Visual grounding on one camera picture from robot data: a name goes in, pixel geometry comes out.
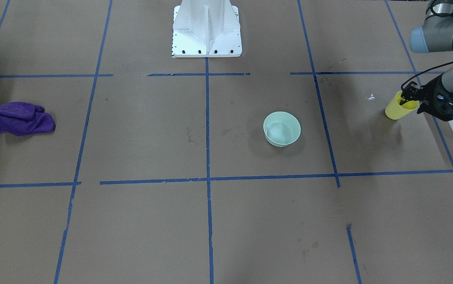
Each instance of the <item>purple cloth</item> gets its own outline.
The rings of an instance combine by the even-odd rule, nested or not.
[[[42,106],[13,102],[0,106],[0,133],[16,136],[48,133],[55,130],[55,122]]]

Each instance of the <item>white mounting plate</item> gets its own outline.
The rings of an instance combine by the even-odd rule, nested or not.
[[[174,8],[174,21],[181,5]],[[239,8],[232,5],[239,21]],[[212,40],[211,50],[207,50],[206,42],[189,32],[174,31],[172,34],[172,57],[238,57],[242,54],[241,32],[226,31]]]

